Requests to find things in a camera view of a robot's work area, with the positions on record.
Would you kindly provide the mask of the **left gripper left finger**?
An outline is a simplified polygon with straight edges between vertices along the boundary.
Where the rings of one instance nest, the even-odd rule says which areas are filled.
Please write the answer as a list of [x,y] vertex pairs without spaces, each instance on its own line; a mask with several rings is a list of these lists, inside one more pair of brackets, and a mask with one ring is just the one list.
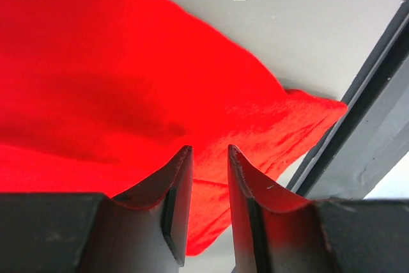
[[159,170],[104,200],[78,272],[178,272],[185,264],[194,153],[183,146]]

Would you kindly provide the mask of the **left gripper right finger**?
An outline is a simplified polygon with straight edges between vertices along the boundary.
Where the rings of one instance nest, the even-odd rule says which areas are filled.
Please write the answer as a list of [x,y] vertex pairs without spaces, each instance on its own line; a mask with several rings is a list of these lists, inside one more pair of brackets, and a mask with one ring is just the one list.
[[335,272],[313,203],[228,147],[228,185],[237,272]]

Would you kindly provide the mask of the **red t shirt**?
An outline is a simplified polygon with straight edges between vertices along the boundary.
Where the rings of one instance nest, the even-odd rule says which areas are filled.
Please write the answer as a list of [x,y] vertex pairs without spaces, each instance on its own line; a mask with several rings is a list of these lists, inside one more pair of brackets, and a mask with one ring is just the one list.
[[114,196],[191,145],[189,256],[231,223],[229,144],[277,179],[346,110],[169,0],[1,0],[1,190]]

